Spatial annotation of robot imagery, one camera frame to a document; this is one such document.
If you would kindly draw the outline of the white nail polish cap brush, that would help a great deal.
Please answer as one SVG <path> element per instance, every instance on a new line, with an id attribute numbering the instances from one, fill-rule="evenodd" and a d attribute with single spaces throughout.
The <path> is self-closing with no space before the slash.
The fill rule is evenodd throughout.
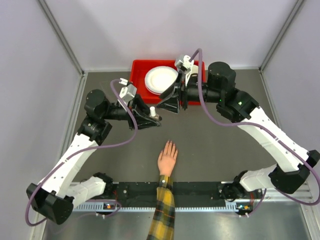
<path id="1" fill-rule="evenodd" d="M 150 108 L 149 108 L 149 110 L 150 110 L 150 116 L 151 117 L 155 117 L 157 114 L 156 114 L 156 108 L 154 107 L 154 106 L 151 106 Z"/>

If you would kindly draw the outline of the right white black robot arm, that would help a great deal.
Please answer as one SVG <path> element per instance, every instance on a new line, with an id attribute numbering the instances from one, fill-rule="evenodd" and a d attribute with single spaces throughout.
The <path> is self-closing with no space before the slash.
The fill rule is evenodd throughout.
<path id="1" fill-rule="evenodd" d="M 236 72 L 221 61 L 208 66 L 207 81 L 198 80 L 187 69 L 177 66 L 175 82 L 160 95 L 157 108 L 173 113 L 187 109 L 189 102 L 199 102 L 208 113 L 207 103 L 215 103 L 217 112 L 253 137 L 276 161 L 260 170 L 244 170 L 231 183 L 226 183 L 220 195 L 226 200 L 245 198 L 251 192 L 273 188 L 290 198 L 314 173 L 320 160 L 317 150 L 306 150 L 290 139 L 266 115 L 260 104 L 247 92 L 236 88 Z"/>

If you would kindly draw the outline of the glitter nail polish bottle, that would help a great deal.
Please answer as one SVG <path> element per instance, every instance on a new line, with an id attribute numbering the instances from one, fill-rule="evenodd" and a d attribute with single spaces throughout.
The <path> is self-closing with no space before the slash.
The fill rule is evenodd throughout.
<path id="1" fill-rule="evenodd" d="M 156 114 L 155 116 L 151 116 L 151 118 L 158 122 L 162 121 L 162 117 L 159 114 Z"/>

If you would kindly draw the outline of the yellow plaid sleeve forearm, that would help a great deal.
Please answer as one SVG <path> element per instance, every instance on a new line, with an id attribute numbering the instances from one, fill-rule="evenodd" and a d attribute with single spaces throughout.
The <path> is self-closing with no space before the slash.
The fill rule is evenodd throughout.
<path id="1" fill-rule="evenodd" d="M 173 240 L 175 233 L 175 198 L 173 181 L 160 175 L 156 189 L 156 206 L 147 240 Z"/>

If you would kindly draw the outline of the mannequin hand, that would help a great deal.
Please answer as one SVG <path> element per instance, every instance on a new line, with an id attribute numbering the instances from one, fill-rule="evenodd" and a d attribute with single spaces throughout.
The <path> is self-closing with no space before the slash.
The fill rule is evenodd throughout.
<path id="1" fill-rule="evenodd" d="M 160 176 L 170 177 L 177 162 L 178 149 L 176 144 L 168 140 L 164 149 L 160 152 L 157 160 L 157 166 Z"/>

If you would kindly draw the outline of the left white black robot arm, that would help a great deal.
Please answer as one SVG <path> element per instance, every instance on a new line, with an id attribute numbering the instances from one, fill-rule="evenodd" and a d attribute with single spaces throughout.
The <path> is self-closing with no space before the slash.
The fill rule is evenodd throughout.
<path id="1" fill-rule="evenodd" d="M 117 99 L 116 103 L 111 103 L 100 89 L 87 94 L 86 117 L 69 148 L 38 184 L 31 183 L 26 189 L 25 221 L 29 226 L 33 226 L 29 220 L 30 210 L 61 225 L 79 205 L 93 197 L 106 199 L 113 194 L 112 179 L 100 172 L 82 183 L 71 185 L 91 154 L 103 148 L 102 144 L 112 129 L 110 120 L 127 121 L 135 132 L 161 126 L 162 117 L 154 107 L 144 103 L 133 85 L 123 87 Z"/>

